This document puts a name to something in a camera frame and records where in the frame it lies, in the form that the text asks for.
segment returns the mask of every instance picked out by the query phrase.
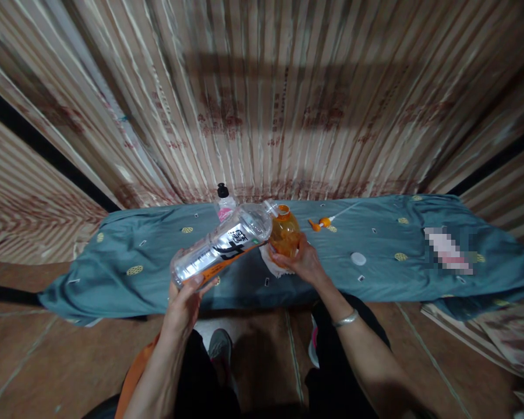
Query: curtain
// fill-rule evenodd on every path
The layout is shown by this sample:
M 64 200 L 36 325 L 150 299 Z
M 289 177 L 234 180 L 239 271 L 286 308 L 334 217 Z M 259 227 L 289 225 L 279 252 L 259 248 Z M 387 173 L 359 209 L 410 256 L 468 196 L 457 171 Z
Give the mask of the curtain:
M 524 244 L 524 151 L 461 199 L 476 215 Z
M 1 94 L 124 208 L 424 190 L 522 66 L 524 1 L 0 2 Z
M 508 95 L 466 136 L 447 164 L 428 183 L 428 191 L 449 192 L 524 134 L 524 68 L 515 78 L 516 82 L 509 85 Z
M 73 260 L 106 212 L 0 123 L 0 261 Z

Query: teal cloth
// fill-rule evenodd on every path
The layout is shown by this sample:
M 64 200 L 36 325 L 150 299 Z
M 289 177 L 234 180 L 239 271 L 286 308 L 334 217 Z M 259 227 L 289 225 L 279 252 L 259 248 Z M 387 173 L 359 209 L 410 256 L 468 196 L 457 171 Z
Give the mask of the teal cloth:
M 355 202 L 357 206 L 332 222 L 336 232 L 311 230 L 309 218 L 332 216 Z M 524 246 L 474 216 L 458 197 L 390 195 L 280 203 L 291 208 L 336 286 L 363 301 L 433 301 L 449 315 L 466 320 L 524 297 Z M 217 225 L 212 204 L 115 212 L 40 300 L 47 309 L 82 325 L 95 318 L 164 313 L 171 258 Z M 458 275 L 436 262 L 423 228 L 442 226 L 461 250 L 483 256 L 485 262 L 474 265 L 474 275 Z M 183 228 L 193 230 L 184 233 Z M 365 256 L 364 265 L 351 261 L 354 252 Z M 398 253 L 407 259 L 397 260 Z M 133 267 L 141 268 L 129 271 Z M 273 277 L 258 249 L 219 276 L 220 284 L 206 294 L 202 309 L 287 306 L 316 298 L 295 275 Z

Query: wrist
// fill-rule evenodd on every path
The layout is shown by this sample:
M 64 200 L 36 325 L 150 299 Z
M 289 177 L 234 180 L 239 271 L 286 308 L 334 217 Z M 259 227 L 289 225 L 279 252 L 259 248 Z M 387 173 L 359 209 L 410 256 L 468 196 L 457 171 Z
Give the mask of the wrist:
M 188 330 L 187 325 L 182 325 L 178 319 L 173 319 L 170 316 L 165 316 L 163 325 L 161 326 L 161 336 L 165 340 L 172 342 L 184 342 L 188 340 L 192 330 Z
M 326 274 L 317 275 L 314 277 L 313 286 L 316 289 L 317 293 L 324 292 L 330 288 L 335 288 L 334 283 L 330 277 Z

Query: left hand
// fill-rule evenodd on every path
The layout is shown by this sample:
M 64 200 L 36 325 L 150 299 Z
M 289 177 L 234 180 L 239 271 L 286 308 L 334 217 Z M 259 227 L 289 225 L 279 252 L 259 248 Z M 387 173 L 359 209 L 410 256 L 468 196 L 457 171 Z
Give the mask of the left hand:
M 171 281 L 169 285 L 169 306 L 163 320 L 163 330 L 188 339 L 198 320 L 202 297 L 214 285 L 211 281 L 204 289 L 196 292 L 204 280 L 202 274 L 191 276 L 181 290 Z

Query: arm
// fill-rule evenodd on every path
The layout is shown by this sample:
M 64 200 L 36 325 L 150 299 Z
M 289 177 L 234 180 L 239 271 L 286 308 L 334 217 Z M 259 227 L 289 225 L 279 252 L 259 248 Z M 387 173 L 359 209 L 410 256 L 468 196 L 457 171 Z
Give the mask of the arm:
M 309 245 L 305 235 L 295 258 L 278 254 L 273 257 L 314 286 L 334 322 L 353 313 L 351 305 L 324 272 L 316 249 Z M 406 372 L 360 317 L 337 331 L 353 374 L 379 417 L 401 418 L 406 412 L 422 409 Z
M 200 302 L 213 283 L 196 292 L 203 277 L 193 276 L 179 291 L 171 281 L 169 307 L 159 341 L 136 386 L 125 419 L 173 416 L 186 343 L 198 319 Z

